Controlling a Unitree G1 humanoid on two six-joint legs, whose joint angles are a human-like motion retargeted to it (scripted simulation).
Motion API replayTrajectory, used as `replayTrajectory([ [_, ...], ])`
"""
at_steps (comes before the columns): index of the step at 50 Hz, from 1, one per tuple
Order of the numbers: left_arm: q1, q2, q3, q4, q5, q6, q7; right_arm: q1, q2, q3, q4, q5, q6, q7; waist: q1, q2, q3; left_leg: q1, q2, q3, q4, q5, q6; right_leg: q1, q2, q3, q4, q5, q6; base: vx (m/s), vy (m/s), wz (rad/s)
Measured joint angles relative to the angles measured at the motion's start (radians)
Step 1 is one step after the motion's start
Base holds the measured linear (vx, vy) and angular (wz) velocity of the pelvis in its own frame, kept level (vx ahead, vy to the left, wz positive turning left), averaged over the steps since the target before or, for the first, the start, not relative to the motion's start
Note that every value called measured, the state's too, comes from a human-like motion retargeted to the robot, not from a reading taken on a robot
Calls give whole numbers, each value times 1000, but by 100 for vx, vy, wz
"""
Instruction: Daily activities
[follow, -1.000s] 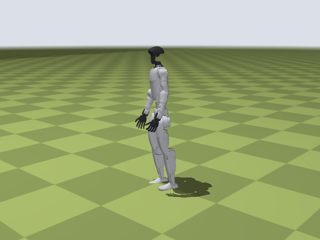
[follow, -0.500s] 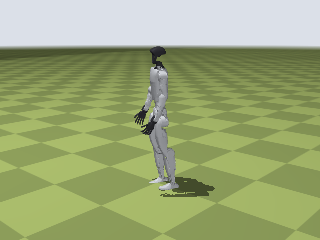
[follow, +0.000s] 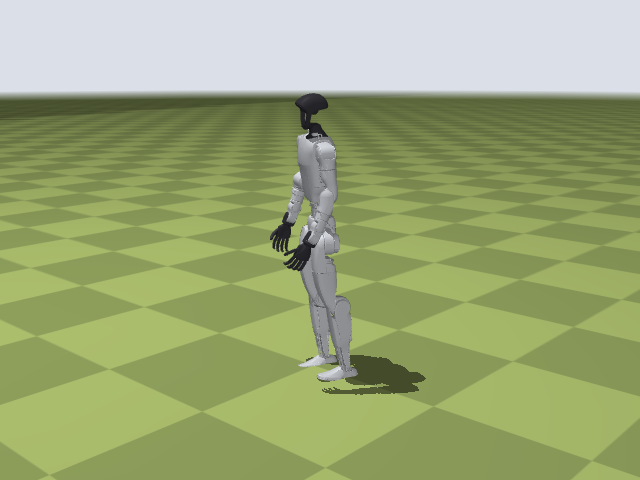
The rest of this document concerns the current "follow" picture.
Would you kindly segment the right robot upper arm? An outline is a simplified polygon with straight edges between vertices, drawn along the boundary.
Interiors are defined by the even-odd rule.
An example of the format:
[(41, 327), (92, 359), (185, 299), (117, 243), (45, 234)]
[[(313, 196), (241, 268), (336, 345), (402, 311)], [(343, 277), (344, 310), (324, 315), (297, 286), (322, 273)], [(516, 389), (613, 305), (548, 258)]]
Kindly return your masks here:
[[(301, 136), (302, 136), (302, 135), (299, 135), (299, 136), (297, 137), (297, 148), (298, 148), (298, 143), (299, 143), (299, 140), (300, 140)], [(298, 165), (299, 165), (299, 163), (298, 163)], [(293, 177), (293, 183), (294, 183), (295, 185), (297, 185), (298, 187), (303, 188), (300, 172), (298, 172), (298, 173), (296, 173), (296, 174), (294, 175), (294, 177)]]

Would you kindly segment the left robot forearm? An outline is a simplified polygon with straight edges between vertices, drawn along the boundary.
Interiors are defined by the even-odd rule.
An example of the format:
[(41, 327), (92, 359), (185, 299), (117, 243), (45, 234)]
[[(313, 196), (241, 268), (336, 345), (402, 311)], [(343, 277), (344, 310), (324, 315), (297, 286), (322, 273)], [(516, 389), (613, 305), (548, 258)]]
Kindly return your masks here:
[(321, 235), (326, 230), (326, 224), (329, 217), (332, 216), (334, 205), (334, 194), (329, 191), (323, 191), (320, 195), (320, 204), (317, 207), (317, 213), (314, 218), (314, 222), (311, 224), (310, 230), (311, 236), (307, 242), (315, 245), (320, 240)]

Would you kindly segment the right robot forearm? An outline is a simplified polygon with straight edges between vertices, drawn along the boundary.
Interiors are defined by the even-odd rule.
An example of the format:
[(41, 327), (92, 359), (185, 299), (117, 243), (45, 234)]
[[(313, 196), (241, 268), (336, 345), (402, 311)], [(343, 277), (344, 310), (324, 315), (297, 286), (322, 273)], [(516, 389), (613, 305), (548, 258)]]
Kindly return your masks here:
[(305, 195), (303, 188), (300, 188), (293, 183), (292, 196), (287, 207), (287, 212), (289, 212), (289, 215), (286, 222), (292, 224), (295, 223), (295, 221), (297, 220), (297, 216), (301, 211), (301, 205), (303, 203), (304, 197)]

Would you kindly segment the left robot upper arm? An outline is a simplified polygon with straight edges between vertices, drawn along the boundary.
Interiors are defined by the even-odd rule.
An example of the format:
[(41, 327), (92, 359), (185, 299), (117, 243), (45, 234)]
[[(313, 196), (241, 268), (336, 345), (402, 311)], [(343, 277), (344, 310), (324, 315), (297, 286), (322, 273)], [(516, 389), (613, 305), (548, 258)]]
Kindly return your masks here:
[(336, 170), (335, 170), (336, 169), (335, 147), (328, 142), (318, 143), (316, 144), (315, 154), (316, 154), (316, 159), (320, 165), (321, 179), (326, 186), (325, 190), (323, 191), (326, 191), (326, 190), (331, 191), (334, 194), (334, 202), (335, 202), (338, 197), (337, 178), (336, 178)]

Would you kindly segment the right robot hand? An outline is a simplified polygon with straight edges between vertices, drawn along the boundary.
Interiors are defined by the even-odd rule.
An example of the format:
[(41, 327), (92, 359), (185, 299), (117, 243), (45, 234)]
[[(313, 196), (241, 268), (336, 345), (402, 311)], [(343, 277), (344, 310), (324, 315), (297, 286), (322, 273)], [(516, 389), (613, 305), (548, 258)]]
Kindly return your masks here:
[[(295, 223), (292, 224), (292, 223), (286, 222), (286, 220), (288, 218), (288, 215), (289, 215), (289, 212), (286, 212), (284, 217), (283, 217), (283, 220), (282, 220), (283, 224), (279, 225), (278, 228), (275, 229), (274, 232), (270, 236), (270, 240), (272, 240), (273, 237), (276, 234), (276, 236), (275, 236), (275, 238), (273, 240), (273, 243), (272, 243), (272, 248), (275, 249), (275, 244), (276, 244), (277, 252), (279, 252), (279, 244), (280, 244), (281, 239), (282, 239), (281, 244), (280, 244), (281, 252), (284, 252), (283, 245), (284, 245), (285, 239), (286, 239), (286, 241), (285, 241), (285, 250), (288, 252), (288, 241), (289, 241), (289, 238), (290, 238), (290, 235), (291, 235), (291, 227), (294, 226), (294, 224), (295, 224)], [(277, 241), (277, 243), (276, 243), (276, 241)]]

